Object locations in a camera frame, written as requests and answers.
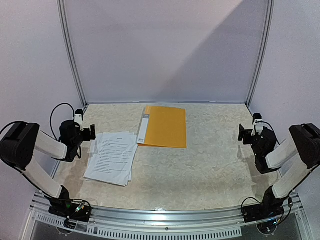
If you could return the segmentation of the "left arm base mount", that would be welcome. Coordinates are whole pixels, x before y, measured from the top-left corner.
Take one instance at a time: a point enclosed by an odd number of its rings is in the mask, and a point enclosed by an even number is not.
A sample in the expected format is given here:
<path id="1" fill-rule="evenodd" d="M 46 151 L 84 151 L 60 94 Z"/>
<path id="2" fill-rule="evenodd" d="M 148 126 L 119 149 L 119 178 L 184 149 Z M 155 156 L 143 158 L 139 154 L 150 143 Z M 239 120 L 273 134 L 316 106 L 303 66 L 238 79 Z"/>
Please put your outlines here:
<path id="1" fill-rule="evenodd" d="M 59 217 L 88 223 L 91 218 L 92 206 L 82 199 L 48 199 L 48 212 Z"/>

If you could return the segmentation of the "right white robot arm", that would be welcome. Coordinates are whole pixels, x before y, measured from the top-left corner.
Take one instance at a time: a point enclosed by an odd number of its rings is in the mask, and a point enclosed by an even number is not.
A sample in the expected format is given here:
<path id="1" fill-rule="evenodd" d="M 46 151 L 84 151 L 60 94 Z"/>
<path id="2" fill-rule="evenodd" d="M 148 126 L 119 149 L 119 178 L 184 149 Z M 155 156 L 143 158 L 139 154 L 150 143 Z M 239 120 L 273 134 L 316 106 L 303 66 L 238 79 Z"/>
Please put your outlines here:
<path id="1" fill-rule="evenodd" d="M 240 124 L 238 140 L 251 147 L 261 174 L 275 172 L 293 159 L 286 174 L 265 191 L 265 202 L 258 208 L 262 218 L 269 218 L 278 210 L 275 200 L 286 199 L 320 165 L 320 129 L 312 123 L 292 125 L 289 136 L 278 143 L 275 132 L 263 126 L 265 123 L 258 119 L 252 129 Z"/>

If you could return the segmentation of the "orange file folder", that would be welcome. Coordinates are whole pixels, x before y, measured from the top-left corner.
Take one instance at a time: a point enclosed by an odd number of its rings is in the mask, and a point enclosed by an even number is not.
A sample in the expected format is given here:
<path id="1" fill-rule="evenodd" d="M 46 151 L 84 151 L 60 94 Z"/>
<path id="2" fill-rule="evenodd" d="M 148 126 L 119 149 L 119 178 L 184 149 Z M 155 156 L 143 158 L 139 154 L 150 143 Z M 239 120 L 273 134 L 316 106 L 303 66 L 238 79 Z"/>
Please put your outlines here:
<path id="1" fill-rule="evenodd" d="M 186 110 L 176 107 L 146 106 L 142 114 L 137 144 L 148 147 L 187 147 Z"/>

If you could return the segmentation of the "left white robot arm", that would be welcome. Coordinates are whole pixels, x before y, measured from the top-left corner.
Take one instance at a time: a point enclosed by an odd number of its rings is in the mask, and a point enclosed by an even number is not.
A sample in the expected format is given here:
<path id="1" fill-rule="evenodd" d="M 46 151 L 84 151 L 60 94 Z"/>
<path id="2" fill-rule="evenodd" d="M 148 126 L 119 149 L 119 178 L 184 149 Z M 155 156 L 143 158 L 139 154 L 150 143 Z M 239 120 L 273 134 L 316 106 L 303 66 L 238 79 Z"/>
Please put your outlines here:
<path id="1" fill-rule="evenodd" d="M 13 121 L 0 131 L 0 159 L 18 171 L 47 198 L 57 200 L 55 209 L 63 216 L 74 213 L 74 205 L 68 201 L 69 192 L 56 182 L 36 157 L 46 155 L 56 161 L 71 163 L 82 157 L 82 143 L 96 139 L 96 127 L 82 128 L 73 120 L 60 125 L 60 138 L 54 139 L 40 129 L 37 123 Z"/>

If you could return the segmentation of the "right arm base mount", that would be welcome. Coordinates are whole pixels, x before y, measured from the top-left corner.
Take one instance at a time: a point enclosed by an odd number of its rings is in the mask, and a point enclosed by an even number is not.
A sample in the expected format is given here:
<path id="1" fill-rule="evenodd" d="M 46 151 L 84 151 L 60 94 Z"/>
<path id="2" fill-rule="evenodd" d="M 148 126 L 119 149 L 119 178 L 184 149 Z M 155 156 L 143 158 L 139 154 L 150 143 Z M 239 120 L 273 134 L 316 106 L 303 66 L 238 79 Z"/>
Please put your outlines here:
<path id="1" fill-rule="evenodd" d="M 246 205 L 247 200 L 255 200 L 258 204 Z M 241 213 L 245 223 L 256 222 L 264 219 L 274 219 L 276 216 L 284 215 L 285 210 L 283 207 L 284 201 L 288 200 L 288 206 L 291 209 L 293 200 L 287 196 L 284 198 L 276 198 L 274 196 L 265 195 L 262 202 L 259 202 L 254 197 L 247 197 L 241 204 Z"/>

